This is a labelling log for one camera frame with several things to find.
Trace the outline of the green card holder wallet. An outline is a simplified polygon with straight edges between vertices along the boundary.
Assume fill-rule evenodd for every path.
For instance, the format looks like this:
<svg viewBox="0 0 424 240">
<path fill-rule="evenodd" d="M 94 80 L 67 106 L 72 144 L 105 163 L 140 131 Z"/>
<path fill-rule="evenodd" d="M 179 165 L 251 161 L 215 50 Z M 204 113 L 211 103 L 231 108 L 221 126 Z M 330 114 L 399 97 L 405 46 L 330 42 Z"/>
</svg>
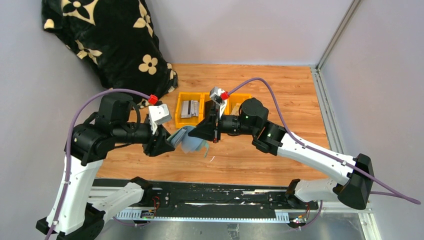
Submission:
<svg viewBox="0 0 424 240">
<path fill-rule="evenodd" d="M 185 154 L 200 152 L 205 148 L 204 158 L 208 156 L 209 144 L 206 140 L 189 136 L 189 133 L 196 127 L 192 125 L 186 125 L 179 128 L 175 133 L 171 134 L 166 140 L 174 147 L 181 146 L 182 151 Z"/>
</svg>

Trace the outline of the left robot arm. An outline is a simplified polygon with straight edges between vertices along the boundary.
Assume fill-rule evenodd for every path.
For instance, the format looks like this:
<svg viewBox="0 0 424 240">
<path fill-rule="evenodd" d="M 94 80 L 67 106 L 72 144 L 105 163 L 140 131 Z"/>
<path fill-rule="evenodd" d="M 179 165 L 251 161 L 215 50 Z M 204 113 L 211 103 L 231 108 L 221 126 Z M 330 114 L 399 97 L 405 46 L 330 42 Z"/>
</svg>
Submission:
<svg viewBox="0 0 424 240">
<path fill-rule="evenodd" d="M 152 206 L 152 214 L 157 214 L 161 199 L 152 184 L 141 177 L 134 177 L 101 200 L 88 201 L 108 152 L 134 144 L 142 145 L 149 157 L 175 150 L 164 127 L 171 119 L 169 108 L 155 95 L 147 96 L 149 107 L 145 120 L 129 122 L 130 111 L 136 108 L 133 101 L 136 94 L 135 90 L 120 88 L 100 92 L 96 95 L 101 99 L 97 112 L 82 124 L 76 123 L 80 110 L 73 116 L 56 200 L 49 215 L 36 223 L 37 230 L 47 239 L 55 234 L 59 240 L 93 240 L 110 219 L 133 204 Z"/>
</svg>

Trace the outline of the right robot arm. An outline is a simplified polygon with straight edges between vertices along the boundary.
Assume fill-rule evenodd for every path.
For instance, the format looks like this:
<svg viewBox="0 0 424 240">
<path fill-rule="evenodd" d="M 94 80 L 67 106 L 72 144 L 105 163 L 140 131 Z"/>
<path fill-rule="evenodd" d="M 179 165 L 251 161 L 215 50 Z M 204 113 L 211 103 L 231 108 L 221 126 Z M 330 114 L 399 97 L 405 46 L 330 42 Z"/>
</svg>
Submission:
<svg viewBox="0 0 424 240">
<path fill-rule="evenodd" d="M 245 100 L 238 115 L 219 115 L 213 101 L 208 101 L 208 105 L 207 117 L 189 132 L 190 137 L 218 143 L 221 134 L 251 135 L 257 150 L 295 160 L 327 175 L 319 180 L 292 180 L 285 193 L 292 204 L 338 200 L 352 209 L 366 208 L 374 176 L 369 156 L 344 155 L 301 140 L 283 126 L 269 121 L 269 110 L 256 98 Z"/>
</svg>

